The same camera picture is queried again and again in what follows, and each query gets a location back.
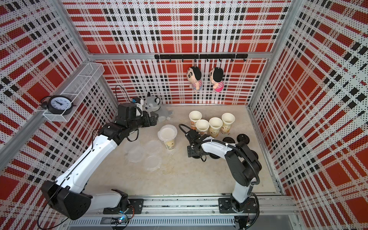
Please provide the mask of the paper milk tea cup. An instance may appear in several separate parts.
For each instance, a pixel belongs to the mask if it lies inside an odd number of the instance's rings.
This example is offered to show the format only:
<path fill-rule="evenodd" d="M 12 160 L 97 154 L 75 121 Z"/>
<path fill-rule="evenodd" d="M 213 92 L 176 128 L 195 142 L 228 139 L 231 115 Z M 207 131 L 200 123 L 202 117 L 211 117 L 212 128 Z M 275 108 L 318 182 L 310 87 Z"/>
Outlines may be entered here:
<path fill-rule="evenodd" d="M 175 148 L 175 135 L 164 135 L 163 141 L 167 149 L 171 150 Z"/>

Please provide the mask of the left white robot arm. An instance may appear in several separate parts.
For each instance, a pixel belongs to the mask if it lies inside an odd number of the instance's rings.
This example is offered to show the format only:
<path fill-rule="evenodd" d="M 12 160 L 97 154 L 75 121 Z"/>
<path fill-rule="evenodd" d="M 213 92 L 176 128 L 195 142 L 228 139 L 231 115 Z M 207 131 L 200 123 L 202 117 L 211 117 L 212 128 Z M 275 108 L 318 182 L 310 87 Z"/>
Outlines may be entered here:
<path fill-rule="evenodd" d="M 143 111 L 135 103 L 120 104 L 115 121 L 105 124 L 98 131 L 82 156 L 54 182 L 45 181 L 42 184 L 41 191 L 48 205 L 71 220 L 77 220 L 93 210 L 128 210 L 128 195 L 118 189 L 98 195 L 87 195 L 83 191 L 94 171 L 124 139 L 141 127 L 157 125 L 158 118 L 155 112 Z"/>

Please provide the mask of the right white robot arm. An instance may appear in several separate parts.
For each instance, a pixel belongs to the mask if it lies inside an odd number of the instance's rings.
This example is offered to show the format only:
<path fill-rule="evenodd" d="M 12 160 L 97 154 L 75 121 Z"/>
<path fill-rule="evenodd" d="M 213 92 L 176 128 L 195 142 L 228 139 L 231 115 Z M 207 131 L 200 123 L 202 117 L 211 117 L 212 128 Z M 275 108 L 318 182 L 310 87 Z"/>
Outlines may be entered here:
<path fill-rule="evenodd" d="M 256 199 L 251 196 L 253 187 L 260 184 L 259 173 L 262 170 L 257 153 L 244 141 L 228 143 L 207 134 L 200 135 L 195 130 L 186 132 L 185 137 L 189 141 L 187 146 L 189 158 L 202 159 L 210 156 L 213 159 L 222 158 L 227 162 L 235 180 L 235 187 L 230 195 L 229 204 L 223 204 L 220 211 L 222 213 L 255 211 Z"/>

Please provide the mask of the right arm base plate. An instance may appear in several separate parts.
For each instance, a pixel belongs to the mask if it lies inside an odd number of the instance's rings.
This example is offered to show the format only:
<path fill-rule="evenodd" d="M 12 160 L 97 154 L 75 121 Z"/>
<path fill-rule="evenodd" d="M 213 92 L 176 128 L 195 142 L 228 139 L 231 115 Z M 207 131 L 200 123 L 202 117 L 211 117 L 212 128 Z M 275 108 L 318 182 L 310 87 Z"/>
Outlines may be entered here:
<path fill-rule="evenodd" d="M 247 198 L 243 203 L 237 202 L 232 197 L 219 198 L 218 207 L 220 213 L 257 213 L 259 208 L 255 198 Z"/>

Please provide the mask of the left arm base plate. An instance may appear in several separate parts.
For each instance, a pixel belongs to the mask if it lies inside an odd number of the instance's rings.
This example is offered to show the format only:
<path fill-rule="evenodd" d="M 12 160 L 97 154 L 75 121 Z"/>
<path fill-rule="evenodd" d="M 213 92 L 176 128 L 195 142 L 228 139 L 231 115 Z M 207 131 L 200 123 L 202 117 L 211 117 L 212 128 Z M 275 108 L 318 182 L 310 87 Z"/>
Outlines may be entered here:
<path fill-rule="evenodd" d="M 103 214 L 141 214 L 143 209 L 144 199 L 124 198 L 117 207 L 105 208 Z"/>

